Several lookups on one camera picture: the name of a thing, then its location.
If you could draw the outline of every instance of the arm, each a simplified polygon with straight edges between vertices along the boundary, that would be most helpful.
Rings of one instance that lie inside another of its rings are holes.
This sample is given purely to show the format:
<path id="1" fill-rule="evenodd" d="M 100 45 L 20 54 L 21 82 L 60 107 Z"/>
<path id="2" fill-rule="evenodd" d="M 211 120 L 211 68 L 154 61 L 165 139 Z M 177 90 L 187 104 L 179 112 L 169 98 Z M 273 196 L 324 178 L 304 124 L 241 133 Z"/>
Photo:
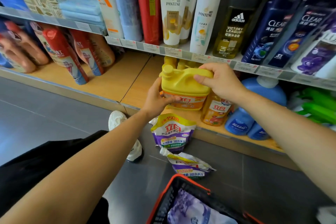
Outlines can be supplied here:
<path id="1" fill-rule="evenodd" d="M 336 201 L 336 132 L 246 89 L 226 64 L 200 66 L 214 78 L 195 76 L 221 98 L 244 108 L 305 174 Z"/>
<path id="2" fill-rule="evenodd" d="M 158 78 L 144 107 L 56 168 L 20 199 L 0 224 L 86 223 L 143 127 L 179 98 L 161 98 Z"/>

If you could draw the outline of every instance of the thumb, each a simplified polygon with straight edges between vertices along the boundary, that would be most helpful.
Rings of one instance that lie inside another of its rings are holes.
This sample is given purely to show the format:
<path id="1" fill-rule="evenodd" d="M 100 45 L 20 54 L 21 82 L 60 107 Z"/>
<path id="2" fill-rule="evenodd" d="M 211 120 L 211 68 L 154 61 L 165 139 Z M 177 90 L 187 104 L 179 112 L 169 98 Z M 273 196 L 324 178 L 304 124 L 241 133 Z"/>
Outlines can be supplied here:
<path id="1" fill-rule="evenodd" d="M 208 78 L 206 76 L 201 76 L 201 75 L 195 74 L 194 79 L 195 79 L 196 82 L 198 82 L 202 85 L 208 86 L 210 88 L 212 88 L 212 86 L 213 86 L 213 79 Z"/>
<path id="2" fill-rule="evenodd" d="M 174 103 L 174 102 L 178 102 L 180 100 L 181 100 L 181 98 L 178 97 L 178 96 L 172 96 L 172 97 L 164 99 L 166 105 L 169 105 L 169 104 Z"/>

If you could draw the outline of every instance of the forearm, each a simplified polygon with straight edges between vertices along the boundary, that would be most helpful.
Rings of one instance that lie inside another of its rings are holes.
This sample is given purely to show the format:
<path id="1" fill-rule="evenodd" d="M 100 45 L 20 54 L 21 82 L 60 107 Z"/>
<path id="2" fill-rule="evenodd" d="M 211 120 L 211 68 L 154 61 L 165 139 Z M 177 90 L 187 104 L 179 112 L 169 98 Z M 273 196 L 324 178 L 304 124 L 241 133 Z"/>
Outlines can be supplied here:
<path id="1" fill-rule="evenodd" d="M 86 223 L 148 121 L 147 114 L 139 111 L 72 156 L 29 191 L 0 223 Z"/>
<path id="2" fill-rule="evenodd" d="M 336 133 L 252 92 L 244 94 L 239 102 L 305 174 L 336 201 Z"/>

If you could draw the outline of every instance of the adidas logo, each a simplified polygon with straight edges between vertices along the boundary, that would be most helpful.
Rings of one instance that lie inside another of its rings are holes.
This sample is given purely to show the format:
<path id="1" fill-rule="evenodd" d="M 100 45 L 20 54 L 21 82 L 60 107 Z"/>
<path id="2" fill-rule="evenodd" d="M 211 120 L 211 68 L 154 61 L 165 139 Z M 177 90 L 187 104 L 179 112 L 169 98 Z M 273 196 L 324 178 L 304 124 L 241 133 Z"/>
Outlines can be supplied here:
<path id="1" fill-rule="evenodd" d="M 235 16 L 235 17 L 232 18 L 232 21 L 245 22 L 244 14 L 243 13 L 238 14 L 237 16 Z"/>

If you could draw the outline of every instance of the person's right hand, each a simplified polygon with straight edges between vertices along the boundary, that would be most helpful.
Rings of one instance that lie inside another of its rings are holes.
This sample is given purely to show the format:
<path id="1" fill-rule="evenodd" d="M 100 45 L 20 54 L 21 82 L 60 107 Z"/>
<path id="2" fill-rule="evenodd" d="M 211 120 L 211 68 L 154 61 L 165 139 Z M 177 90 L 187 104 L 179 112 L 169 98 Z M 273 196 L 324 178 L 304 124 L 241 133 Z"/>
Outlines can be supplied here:
<path id="1" fill-rule="evenodd" d="M 207 63 L 199 68 L 213 71 L 213 78 L 194 75 L 194 79 L 198 83 L 210 87 L 215 94 L 225 100 L 238 104 L 240 99 L 249 91 L 242 85 L 228 64 Z"/>

